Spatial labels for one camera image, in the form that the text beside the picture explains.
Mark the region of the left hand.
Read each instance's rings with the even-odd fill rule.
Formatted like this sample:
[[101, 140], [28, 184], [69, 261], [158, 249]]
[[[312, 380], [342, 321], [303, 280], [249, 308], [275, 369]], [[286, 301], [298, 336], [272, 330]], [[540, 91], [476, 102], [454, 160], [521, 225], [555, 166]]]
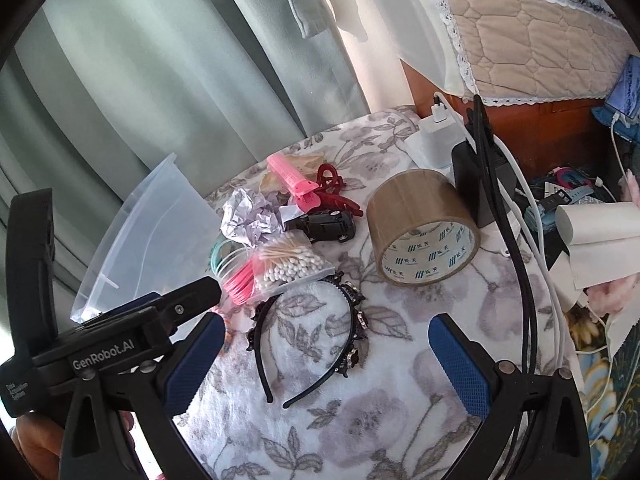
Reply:
[[11, 438], [38, 479], [58, 480], [64, 430], [56, 422], [36, 413], [19, 417]]

